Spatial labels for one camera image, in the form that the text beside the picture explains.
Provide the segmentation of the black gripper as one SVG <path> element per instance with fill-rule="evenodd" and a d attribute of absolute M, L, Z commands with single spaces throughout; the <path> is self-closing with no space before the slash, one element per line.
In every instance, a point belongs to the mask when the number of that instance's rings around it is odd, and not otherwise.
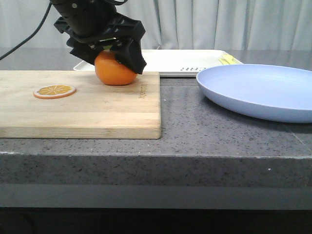
<path fill-rule="evenodd" d="M 54 26 L 60 33 L 70 35 L 67 46 L 70 54 L 94 65 L 102 51 L 100 41 L 119 40 L 110 51 L 115 59 L 136 74 L 146 66 L 141 52 L 145 29 L 139 20 L 131 19 L 116 10 L 125 2 L 115 0 L 51 0 L 60 14 Z"/>

